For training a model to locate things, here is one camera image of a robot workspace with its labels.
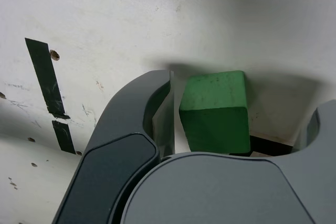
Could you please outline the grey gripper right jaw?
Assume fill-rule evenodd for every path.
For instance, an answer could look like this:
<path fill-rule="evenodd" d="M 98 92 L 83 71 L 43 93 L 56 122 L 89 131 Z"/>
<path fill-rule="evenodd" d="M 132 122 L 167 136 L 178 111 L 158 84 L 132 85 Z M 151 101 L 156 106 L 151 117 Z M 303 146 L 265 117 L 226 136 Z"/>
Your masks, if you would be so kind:
<path fill-rule="evenodd" d="M 317 107 L 315 136 L 276 157 L 178 154 L 137 184 L 122 223 L 335 223 L 335 101 Z"/>

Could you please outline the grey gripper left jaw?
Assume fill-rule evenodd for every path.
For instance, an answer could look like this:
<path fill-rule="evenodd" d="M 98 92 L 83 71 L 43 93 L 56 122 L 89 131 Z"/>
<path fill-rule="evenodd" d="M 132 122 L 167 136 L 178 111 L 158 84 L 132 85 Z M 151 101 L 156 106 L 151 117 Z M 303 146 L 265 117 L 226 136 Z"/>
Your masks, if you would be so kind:
<path fill-rule="evenodd" d="M 120 223 L 138 182 L 175 152 L 173 72 L 125 85 L 103 111 L 54 223 Z"/>

